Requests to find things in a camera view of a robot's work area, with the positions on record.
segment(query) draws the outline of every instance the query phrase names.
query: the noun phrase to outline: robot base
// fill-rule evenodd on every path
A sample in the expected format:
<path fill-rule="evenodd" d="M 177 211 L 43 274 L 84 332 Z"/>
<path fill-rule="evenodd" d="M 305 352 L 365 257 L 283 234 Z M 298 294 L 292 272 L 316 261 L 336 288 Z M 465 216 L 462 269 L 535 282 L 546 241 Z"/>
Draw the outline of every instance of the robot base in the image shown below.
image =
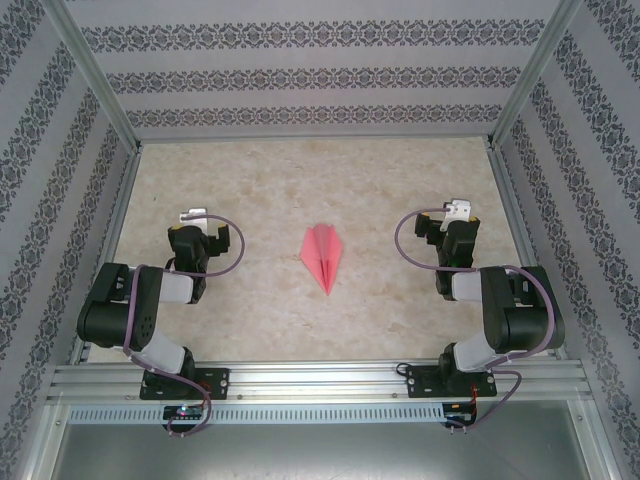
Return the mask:
<path fill-rule="evenodd" d="M 179 375 L 209 392 L 211 400 L 226 400 L 229 391 L 228 368 L 196 368 L 193 354 L 185 348 Z M 202 400 L 199 390 L 184 382 L 145 370 L 140 386 L 140 400 Z"/>
<path fill-rule="evenodd" d="M 409 398 L 470 397 L 473 389 L 478 397 L 498 394 L 493 375 L 487 372 L 461 372 L 456 368 L 453 346 L 445 348 L 438 366 L 400 364 L 396 371 L 407 379 Z"/>

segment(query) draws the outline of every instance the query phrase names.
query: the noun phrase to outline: wire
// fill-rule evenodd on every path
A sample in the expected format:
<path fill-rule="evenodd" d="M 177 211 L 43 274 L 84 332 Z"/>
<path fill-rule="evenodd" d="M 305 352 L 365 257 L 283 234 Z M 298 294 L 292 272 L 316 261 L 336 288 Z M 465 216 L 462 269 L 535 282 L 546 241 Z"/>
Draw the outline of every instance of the wire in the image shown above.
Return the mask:
<path fill-rule="evenodd" d="M 449 210 L 447 208 L 426 208 L 422 210 L 416 210 L 415 212 L 411 212 L 410 214 L 406 215 L 402 220 L 400 220 L 400 222 L 398 223 L 398 226 L 396 227 L 396 231 L 394 235 L 396 248 L 398 249 L 398 252 L 400 253 L 400 255 L 402 255 L 402 257 L 405 260 L 407 260 L 412 265 L 415 265 L 416 267 L 424 268 L 427 270 L 437 270 L 437 271 L 439 270 L 443 272 L 477 272 L 478 271 L 477 268 L 440 267 L 437 265 L 428 265 L 425 263 L 420 263 L 414 260 L 413 258 L 411 258 L 409 255 L 407 255 L 407 253 L 400 246 L 400 240 L 399 240 L 400 229 L 411 217 L 420 215 L 422 213 L 448 212 L 448 211 Z M 502 268 L 504 268 L 505 270 L 512 270 L 516 273 L 519 273 L 520 275 L 525 277 L 527 280 L 529 280 L 529 282 L 531 282 L 531 284 L 536 288 L 536 290 L 538 290 L 538 292 L 540 293 L 540 296 L 542 297 L 542 300 L 544 301 L 545 308 L 547 309 L 547 318 L 548 318 L 547 331 L 545 332 L 545 335 L 542 341 L 535 348 L 526 352 L 514 353 L 513 355 L 507 355 L 504 357 L 500 357 L 496 360 L 493 360 L 485 365 L 484 368 L 487 371 L 493 369 L 494 367 L 497 367 L 498 365 L 502 365 L 505 362 L 510 362 L 513 359 L 527 358 L 537 353 L 540 353 L 541 351 L 546 349 L 547 345 L 549 345 L 549 343 L 551 342 L 551 339 L 553 337 L 553 332 L 555 329 L 555 313 L 553 311 L 553 304 L 551 302 L 551 297 L 549 296 L 547 291 L 544 289 L 544 286 L 540 283 L 540 281 L 536 277 L 534 277 L 531 273 L 524 270 L 523 268 L 516 267 L 514 265 L 502 265 Z M 505 394 L 505 396 L 496 405 L 494 405 L 494 407 L 491 410 L 489 410 L 482 418 L 480 418 L 480 420 L 475 422 L 473 425 L 465 427 L 460 422 L 456 422 L 449 419 L 447 420 L 447 422 L 452 423 L 454 425 L 457 424 L 458 429 L 459 430 L 462 429 L 465 432 L 466 430 L 477 428 L 479 425 L 482 425 L 487 418 L 490 418 L 495 414 L 497 410 L 502 408 L 502 406 L 507 402 L 507 400 L 509 400 L 513 396 L 513 394 L 516 392 L 516 390 L 518 389 L 518 387 L 520 387 L 520 384 L 522 383 L 522 375 L 520 375 L 520 373 L 515 370 L 501 370 L 501 371 L 493 372 L 493 374 L 494 375 L 496 374 L 497 375 L 515 375 L 517 377 L 516 383 L 511 388 L 511 390 L 509 390 Z"/>
<path fill-rule="evenodd" d="M 404 373 L 402 373 L 402 372 L 400 371 L 400 367 L 404 367 Z M 399 363 L 398 365 L 396 365 L 396 373 L 397 373 L 398 375 L 400 375 L 401 377 L 405 377 L 405 378 L 406 378 L 406 377 L 407 377 L 407 369 L 408 369 L 409 367 L 411 367 L 411 365 L 409 365 L 408 363 L 405 363 L 405 362 L 403 362 L 403 363 Z"/>
<path fill-rule="evenodd" d="M 213 218 L 216 220 L 220 220 L 223 222 L 226 222 L 227 224 L 231 225 L 233 227 L 233 229 L 238 232 L 238 236 L 240 237 L 240 254 L 238 255 L 238 258 L 236 259 L 235 262 L 233 262 L 233 264 L 230 267 L 225 268 L 224 270 L 220 270 L 218 272 L 213 272 L 210 274 L 196 274 L 196 273 L 190 273 L 190 272 L 177 272 L 175 270 L 164 270 L 165 272 L 168 273 L 173 273 L 175 275 L 186 275 L 186 276 L 198 276 L 198 277 L 219 277 L 221 275 L 224 275 L 225 273 L 230 272 L 231 270 L 233 270 L 239 263 L 240 260 L 242 260 L 242 257 L 244 256 L 244 251 L 245 251 L 245 240 L 244 240 L 244 236 L 242 235 L 242 231 L 240 230 L 240 228 L 233 222 L 231 222 L 230 220 L 227 220 L 224 217 L 220 217 L 218 215 L 198 215 L 198 216 L 193 216 L 193 217 L 189 217 L 189 220 L 195 220 L 195 219 L 199 219 L 199 218 Z M 174 373 L 170 373 L 170 372 L 166 372 L 164 370 L 160 370 L 158 368 L 155 368 L 153 365 L 150 365 L 148 363 L 146 363 L 143 360 L 140 360 L 137 357 L 134 357 L 133 354 L 135 352 L 133 352 L 131 350 L 131 337 L 133 336 L 133 324 L 135 322 L 135 311 L 136 311 L 136 301 L 138 298 L 138 280 L 140 278 L 140 271 L 146 267 L 146 265 L 138 265 L 135 269 L 135 271 L 133 272 L 133 280 L 132 280 L 132 284 L 131 284 L 131 296 L 129 298 L 129 313 L 127 316 L 127 329 L 126 329 L 126 333 L 125 333 L 125 338 L 124 338 L 124 344 L 122 345 L 122 351 L 124 352 L 124 354 L 136 365 L 138 365 L 139 367 L 142 367 L 145 370 L 148 370 L 151 373 L 154 373 L 156 375 L 161 375 L 163 377 L 167 377 L 170 378 L 172 380 L 176 380 L 178 382 L 182 382 L 192 388 L 195 388 L 196 390 L 198 390 L 203 397 L 203 408 L 206 405 L 207 407 L 207 413 L 203 419 L 202 422 L 200 422 L 198 425 L 196 425 L 195 427 L 193 427 L 191 430 L 187 431 L 187 432 L 176 432 L 174 430 L 171 430 L 171 425 L 173 423 L 173 421 L 175 420 L 175 417 L 172 417 L 169 419 L 169 422 L 167 423 L 167 432 L 169 432 L 169 436 L 173 437 L 173 436 L 179 436 L 181 438 L 184 437 L 188 437 L 191 435 L 194 435 L 196 433 L 198 433 L 199 431 L 201 431 L 202 429 L 204 429 L 207 424 L 209 423 L 209 420 L 211 419 L 211 415 L 213 413 L 213 406 L 211 404 L 211 396 L 209 395 L 209 392 L 202 386 L 202 385 L 198 385 L 197 383 L 189 380 L 188 378 L 184 378 L 180 375 L 176 375 Z"/>
<path fill-rule="evenodd" d="M 228 225 L 230 225 L 238 234 L 238 237 L 240 237 L 240 253 L 238 254 L 238 258 L 236 258 L 235 262 L 233 262 L 231 264 L 231 266 L 222 269 L 218 272 L 212 272 L 212 273 L 196 273 L 196 272 L 180 272 L 177 270 L 169 270 L 169 267 L 165 268 L 165 272 L 167 273 L 172 273 L 174 275 L 183 275 L 186 277 L 200 277 L 200 278 L 210 278 L 210 277 L 220 277 L 222 275 L 224 275 L 225 273 L 229 273 L 231 270 L 233 270 L 234 268 L 236 268 L 238 266 L 238 264 L 240 263 L 240 261 L 242 260 L 242 257 L 244 257 L 244 250 L 245 250 L 245 240 L 244 240 L 244 235 L 242 234 L 242 231 L 240 230 L 240 228 L 233 223 L 231 220 L 221 217 L 219 215 L 212 215 L 212 214 L 207 214 L 207 215 L 193 215 L 191 217 L 186 217 L 183 218 L 183 220 L 199 220 L 201 218 L 212 218 L 214 220 L 220 220 L 221 222 L 224 222 Z"/>
<path fill-rule="evenodd" d="M 400 229 L 402 226 L 409 220 L 411 217 L 415 217 L 416 215 L 421 215 L 423 213 L 433 213 L 433 212 L 448 212 L 448 208 L 424 208 L 422 210 L 416 210 L 415 212 L 411 212 L 406 215 L 396 227 L 396 233 L 394 235 L 394 241 L 396 243 L 396 248 L 402 257 L 409 262 L 411 265 L 415 265 L 416 267 L 425 268 L 427 270 L 439 270 L 441 272 L 475 272 L 477 268 L 458 268 L 458 267 L 440 267 L 437 265 L 428 265 L 426 263 L 420 263 L 413 258 L 411 258 L 400 246 Z"/>
<path fill-rule="evenodd" d="M 476 384 L 472 384 L 471 385 L 471 402 L 469 402 L 469 405 L 473 405 L 473 412 L 471 413 L 471 415 L 476 415 L 478 413 L 478 387 L 476 387 Z"/>

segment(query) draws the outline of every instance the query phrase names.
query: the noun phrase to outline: patterned wallpaper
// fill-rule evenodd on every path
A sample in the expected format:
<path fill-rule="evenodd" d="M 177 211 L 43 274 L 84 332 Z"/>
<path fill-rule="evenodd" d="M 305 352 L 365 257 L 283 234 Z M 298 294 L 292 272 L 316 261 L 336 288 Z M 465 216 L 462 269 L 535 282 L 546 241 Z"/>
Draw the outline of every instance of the patterned wallpaper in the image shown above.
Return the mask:
<path fill-rule="evenodd" d="M 489 133 L 557 0 L 531 3 L 67 5 L 152 140 Z"/>
<path fill-rule="evenodd" d="M 638 12 L 585 1 L 502 146 L 623 478 L 640 478 Z"/>
<path fill-rule="evenodd" d="M 67 359 L 128 155 L 41 5 L 4 0 L 0 16 L 0 479 L 8 480 L 51 367 Z"/>

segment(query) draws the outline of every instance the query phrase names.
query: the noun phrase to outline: pink paper airplane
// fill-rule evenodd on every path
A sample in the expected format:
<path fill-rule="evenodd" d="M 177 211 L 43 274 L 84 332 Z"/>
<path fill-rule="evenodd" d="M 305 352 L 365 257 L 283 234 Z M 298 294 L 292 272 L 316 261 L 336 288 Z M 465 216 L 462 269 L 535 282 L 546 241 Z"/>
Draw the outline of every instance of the pink paper airplane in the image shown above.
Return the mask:
<path fill-rule="evenodd" d="M 341 254 L 342 242 L 333 225 L 319 223 L 307 228 L 300 258 L 327 295 L 336 280 Z"/>

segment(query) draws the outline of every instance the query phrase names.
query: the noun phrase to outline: marble-patterned surface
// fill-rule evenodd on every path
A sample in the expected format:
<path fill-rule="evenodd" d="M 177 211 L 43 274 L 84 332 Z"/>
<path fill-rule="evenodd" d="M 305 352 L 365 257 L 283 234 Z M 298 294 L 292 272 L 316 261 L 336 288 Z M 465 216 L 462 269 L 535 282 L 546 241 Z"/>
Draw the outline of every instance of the marble-patterned surface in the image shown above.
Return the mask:
<path fill-rule="evenodd" d="M 406 213 L 468 198 L 481 221 L 475 265 L 517 262 L 480 138 L 251 141 L 145 146 L 117 261 L 164 265 L 167 228 L 207 207 L 247 238 L 244 261 L 208 280 L 198 305 L 161 305 L 158 325 L 198 360 L 433 358 L 481 327 L 479 304 L 446 302 L 433 273 L 397 253 Z M 307 227 L 335 225 L 343 242 L 326 296 L 298 256 Z M 401 241 L 423 262 L 434 247 Z M 210 270 L 229 265 L 237 237 Z M 125 360 L 93 348 L 90 361 Z"/>

